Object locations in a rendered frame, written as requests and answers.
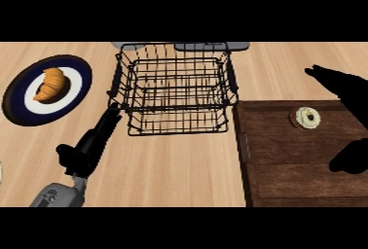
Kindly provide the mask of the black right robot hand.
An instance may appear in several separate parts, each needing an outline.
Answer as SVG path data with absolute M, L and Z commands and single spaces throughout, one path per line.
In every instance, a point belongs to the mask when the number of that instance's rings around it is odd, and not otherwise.
M 344 108 L 368 130 L 368 80 L 316 64 L 304 69 L 304 73 L 338 97 Z M 349 174 L 361 174 L 368 170 L 368 137 L 349 142 L 330 161 L 330 169 Z

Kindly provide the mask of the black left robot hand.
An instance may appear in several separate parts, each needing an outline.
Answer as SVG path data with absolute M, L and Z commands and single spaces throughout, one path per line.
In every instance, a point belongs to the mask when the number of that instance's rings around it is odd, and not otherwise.
M 95 128 L 86 132 L 75 147 L 66 144 L 56 147 L 59 163 L 66 168 L 66 175 L 87 178 L 93 173 L 121 117 L 118 104 L 112 103 Z

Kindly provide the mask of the cupcake with pale frosting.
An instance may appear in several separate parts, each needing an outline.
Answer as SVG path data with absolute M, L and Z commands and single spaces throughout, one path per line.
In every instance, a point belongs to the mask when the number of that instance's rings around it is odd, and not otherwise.
M 290 121 L 296 128 L 313 129 L 321 124 L 319 112 L 312 107 L 297 107 L 290 111 Z

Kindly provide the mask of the dark brown wooden tray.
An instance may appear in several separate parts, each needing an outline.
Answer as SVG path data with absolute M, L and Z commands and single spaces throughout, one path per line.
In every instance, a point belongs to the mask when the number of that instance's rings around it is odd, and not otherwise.
M 290 111 L 312 107 L 313 129 Z M 368 207 L 368 172 L 330 170 L 330 161 L 368 130 L 335 100 L 241 101 L 233 108 L 245 204 L 250 207 Z

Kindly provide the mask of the dark blue and white plate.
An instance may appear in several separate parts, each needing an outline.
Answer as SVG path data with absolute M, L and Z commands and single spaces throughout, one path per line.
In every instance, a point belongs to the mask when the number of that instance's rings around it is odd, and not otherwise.
M 22 126 L 44 125 L 78 106 L 90 89 L 92 69 L 75 55 L 38 60 L 16 76 L 3 94 L 7 120 Z

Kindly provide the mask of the golden croissant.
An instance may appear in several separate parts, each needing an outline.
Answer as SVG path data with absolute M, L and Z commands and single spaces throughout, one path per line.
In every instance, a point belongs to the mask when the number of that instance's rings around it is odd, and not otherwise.
M 44 101 L 53 98 L 65 85 L 65 75 L 59 68 L 47 68 L 43 70 L 43 73 L 43 84 L 40 86 L 40 91 L 32 98 L 35 101 Z

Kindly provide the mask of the pale grey object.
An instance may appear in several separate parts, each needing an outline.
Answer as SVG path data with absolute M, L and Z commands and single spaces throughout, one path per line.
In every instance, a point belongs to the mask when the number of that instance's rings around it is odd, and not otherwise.
M 145 43 L 136 43 L 136 42 L 112 42 L 112 46 L 117 49 L 123 49 L 124 51 L 131 51 L 143 48 L 146 46 Z

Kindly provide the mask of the grey appliance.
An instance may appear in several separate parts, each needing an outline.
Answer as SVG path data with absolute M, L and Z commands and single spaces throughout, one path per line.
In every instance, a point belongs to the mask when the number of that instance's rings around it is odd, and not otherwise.
M 248 47 L 248 42 L 195 42 L 174 44 L 174 48 L 180 52 L 239 52 L 245 51 Z

